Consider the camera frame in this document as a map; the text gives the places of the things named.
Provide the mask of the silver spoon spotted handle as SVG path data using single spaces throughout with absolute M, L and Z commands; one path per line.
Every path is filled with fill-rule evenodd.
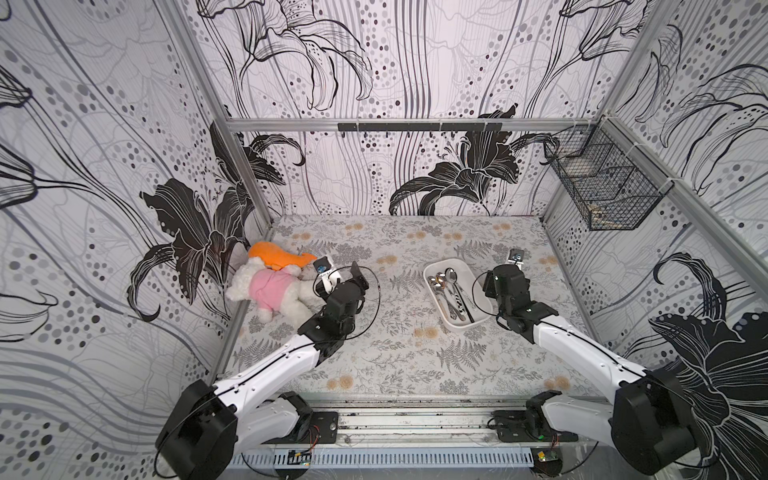
M 459 311 L 462 313 L 462 315 L 464 316 L 464 318 L 465 318 L 465 321 L 464 321 L 464 322 L 468 322 L 469 320 L 467 319 L 467 317 L 466 317 L 466 315 L 465 315 L 465 312 L 463 311 L 463 309 L 462 309 L 461 305 L 460 305 L 460 304 L 459 304 L 459 303 L 456 301 L 456 299 L 455 299 L 454 295 L 453 295 L 453 294 L 451 293 L 451 291 L 449 290 L 449 287 L 448 287 L 448 283 L 447 283 L 447 290 L 448 290 L 449 298 L 452 300 L 452 302 L 453 302 L 454 306 L 455 306 L 455 307 L 456 307 L 456 308 L 457 308 L 457 309 L 458 309 L 458 310 L 459 310 Z

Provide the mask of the silver spoon white doraemon handle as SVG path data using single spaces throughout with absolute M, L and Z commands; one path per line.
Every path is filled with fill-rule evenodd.
M 448 299 L 445 293 L 444 285 L 436 279 L 431 279 L 430 284 L 433 292 L 445 306 L 448 317 L 455 322 L 464 322 L 465 318 L 462 313 Z

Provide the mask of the black long-handled spoon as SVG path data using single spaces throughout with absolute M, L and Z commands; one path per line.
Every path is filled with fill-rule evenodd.
M 466 301 L 464 299 L 463 291 L 461 289 L 461 286 L 458 283 L 458 274 L 457 274 L 457 272 L 453 268 L 448 267 L 445 270 L 445 276 L 446 276 L 446 278 L 448 280 L 448 283 L 453 288 L 455 294 L 458 296 L 458 299 L 459 299 L 459 301 L 460 301 L 460 303 L 462 305 L 462 308 L 463 308 L 463 310 L 465 312 L 465 315 L 466 315 L 467 319 L 469 320 L 470 323 L 474 323 L 475 319 L 474 319 L 474 317 L 473 317 L 473 315 L 472 315 L 472 313 L 470 311 L 469 305 L 466 303 Z

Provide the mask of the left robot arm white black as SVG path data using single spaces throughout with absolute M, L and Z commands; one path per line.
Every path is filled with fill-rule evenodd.
M 326 290 L 325 304 L 282 346 L 229 378 L 197 380 L 179 397 L 155 441 L 153 470 L 169 466 L 169 479 L 216 479 L 238 455 L 276 439 L 300 441 L 312 408 L 283 387 L 357 338 L 356 317 L 370 285 L 370 268 L 352 263 L 350 276 Z

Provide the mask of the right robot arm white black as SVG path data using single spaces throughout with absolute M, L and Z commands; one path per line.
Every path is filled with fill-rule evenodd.
M 693 406 L 676 375 L 633 363 L 580 333 L 549 305 L 532 300 L 530 281 L 514 263 L 487 271 L 483 293 L 505 330 L 555 354 L 588 379 L 605 402 L 548 390 L 526 402 L 525 428 L 534 438 L 569 433 L 614 448 L 636 471 L 653 475 L 704 448 Z

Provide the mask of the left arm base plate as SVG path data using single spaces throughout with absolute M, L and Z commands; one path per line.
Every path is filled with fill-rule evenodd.
M 314 411 L 299 418 L 293 430 L 275 443 L 294 445 L 333 444 L 336 442 L 339 426 L 337 411 Z

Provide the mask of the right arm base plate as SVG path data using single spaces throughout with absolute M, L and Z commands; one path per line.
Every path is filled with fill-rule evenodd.
M 486 427 L 503 443 L 532 441 L 557 446 L 579 440 L 575 433 L 553 429 L 541 414 L 532 410 L 496 410 Z

